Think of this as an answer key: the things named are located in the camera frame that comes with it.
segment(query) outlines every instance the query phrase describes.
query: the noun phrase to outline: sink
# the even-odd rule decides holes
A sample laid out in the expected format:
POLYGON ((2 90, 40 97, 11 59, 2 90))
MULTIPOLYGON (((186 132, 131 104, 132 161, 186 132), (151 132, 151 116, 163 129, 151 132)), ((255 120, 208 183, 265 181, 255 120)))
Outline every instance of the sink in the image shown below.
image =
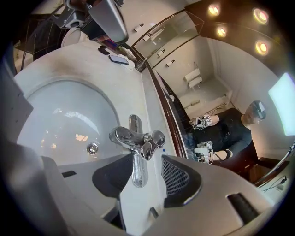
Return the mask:
POLYGON ((74 81, 47 84, 27 98, 34 110, 18 144, 47 156, 57 165, 96 161, 119 155, 122 148, 109 140, 118 127, 112 105, 98 91, 74 81))

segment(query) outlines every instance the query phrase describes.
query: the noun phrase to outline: chrome faucet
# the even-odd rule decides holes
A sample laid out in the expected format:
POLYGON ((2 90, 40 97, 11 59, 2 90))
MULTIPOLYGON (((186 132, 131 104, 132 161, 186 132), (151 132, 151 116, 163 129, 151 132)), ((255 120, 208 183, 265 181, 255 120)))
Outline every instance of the chrome faucet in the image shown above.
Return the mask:
POLYGON ((152 134, 140 134, 119 126, 110 132, 109 137, 112 142, 135 151, 145 160, 150 160, 155 149, 165 144, 165 136, 159 130, 153 131, 152 134))

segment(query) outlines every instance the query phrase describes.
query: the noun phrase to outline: sink drain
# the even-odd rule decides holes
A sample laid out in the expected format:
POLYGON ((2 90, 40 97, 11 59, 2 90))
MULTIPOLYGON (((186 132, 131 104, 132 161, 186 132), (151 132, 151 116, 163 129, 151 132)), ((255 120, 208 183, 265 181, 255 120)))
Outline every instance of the sink drain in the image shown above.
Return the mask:
POLYGON ((95 155, 98 151, 98 146, 96 143, 94 142, 91 142, 90 144, 87 145, 87 152, 90 154, 90 155, 95 155))

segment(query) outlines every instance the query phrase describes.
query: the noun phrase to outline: countertop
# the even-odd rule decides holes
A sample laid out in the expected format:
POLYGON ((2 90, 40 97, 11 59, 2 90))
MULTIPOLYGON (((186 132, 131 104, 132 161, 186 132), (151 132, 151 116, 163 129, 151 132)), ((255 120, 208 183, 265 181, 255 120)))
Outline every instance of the countertop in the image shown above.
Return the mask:
MULTIPOLYGON (((82 82, 100 91, 112 103, 120 126, 128 128, 129 116, 136 114, 142 120, 143 132, 149 132, 151 127, 146 96, 154 91, 145 91, 142 82, 150 80, 149 75, 112 63, 108 56, 97 51, 98 47, 97 42, 87 41, 53 51, 17 74, 16 81, 25 97, 54 81, 70 79, 82 82)), ((163 117, 152 116, 153 120, 161 121, 165 127, 163 117)), ((167 136, 164 147, 168 147, 165 153, 173 155, 171 136, 167 130, 164 130, 164 134, 167 136)), ((129 234, 141 235, 153 223, 154 218, 149 213, 151 207, 160 213, 163 209, 166 195, 165 182, 161 177, 161 152, 158 150, 147 162, 147 185, 137 188, 130 177, 120 195, 124 223, 129 234)))

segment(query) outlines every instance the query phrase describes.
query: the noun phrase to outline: black top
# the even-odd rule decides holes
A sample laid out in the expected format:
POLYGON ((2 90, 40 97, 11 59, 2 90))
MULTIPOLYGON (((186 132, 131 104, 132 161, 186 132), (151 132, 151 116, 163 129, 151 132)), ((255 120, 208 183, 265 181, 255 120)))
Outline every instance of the black top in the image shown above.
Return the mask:
POLYGON ((250 144, 251 131, 243 125, 242 113, 235 108, 217 115, 220 121, 216 125, 194 130, 193 137, 197 144, 212 141, 215 152, 229 149, 233 155, 236 155, 250 144))

